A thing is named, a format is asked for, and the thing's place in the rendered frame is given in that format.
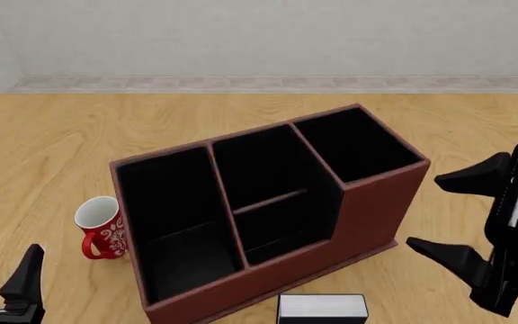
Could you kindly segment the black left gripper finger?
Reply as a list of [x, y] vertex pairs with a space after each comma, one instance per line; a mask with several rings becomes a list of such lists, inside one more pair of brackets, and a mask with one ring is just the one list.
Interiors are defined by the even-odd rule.
[[20, 264], [0, 288], [4, 310], [26, 311], [34, 305], [42, 306], [40, 278], [43, 257], [44, 250], [40, 245], [32, 244], [28, 247]]

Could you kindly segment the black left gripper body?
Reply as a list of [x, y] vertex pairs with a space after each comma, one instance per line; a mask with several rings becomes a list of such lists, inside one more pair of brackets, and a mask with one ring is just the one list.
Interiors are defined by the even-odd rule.
[[0, 324], [41, 324], [45, 310], [40, 304], [29, 304], [25, 308], [1, 309]]

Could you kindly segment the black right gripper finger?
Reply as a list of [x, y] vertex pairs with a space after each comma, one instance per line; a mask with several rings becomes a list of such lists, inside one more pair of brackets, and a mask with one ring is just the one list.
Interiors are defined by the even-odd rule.
[[434, 182], [448, 193], [474, 194], [496, 198], [508, 171], [511, 155], [495, 153], [486, 160], [445, 175], [437, 175]]
[[416, 237], [408, 237], [406, 244], [421, 256], [448, 269], [472, 289], [491, 287], [491, 270], [495, 251], [485, 260], [473, 247], [431, 242]]

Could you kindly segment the red-brown desk caddy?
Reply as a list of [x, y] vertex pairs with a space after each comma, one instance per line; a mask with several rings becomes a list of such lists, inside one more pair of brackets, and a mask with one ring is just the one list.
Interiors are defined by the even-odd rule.
[[429, 159], [359, 104], [112, 161], [151, 324], [206, 324], [373, 256]]

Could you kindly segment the red patterned mug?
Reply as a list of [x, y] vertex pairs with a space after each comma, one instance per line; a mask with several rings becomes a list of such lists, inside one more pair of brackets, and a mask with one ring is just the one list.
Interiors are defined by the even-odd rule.
[[89, 199], [78, 207], [74, 221], [85, 234], [81, 246], [85, 257], [114, 259], [125, 254], [127, 240], [117, 199], [111, 196]]

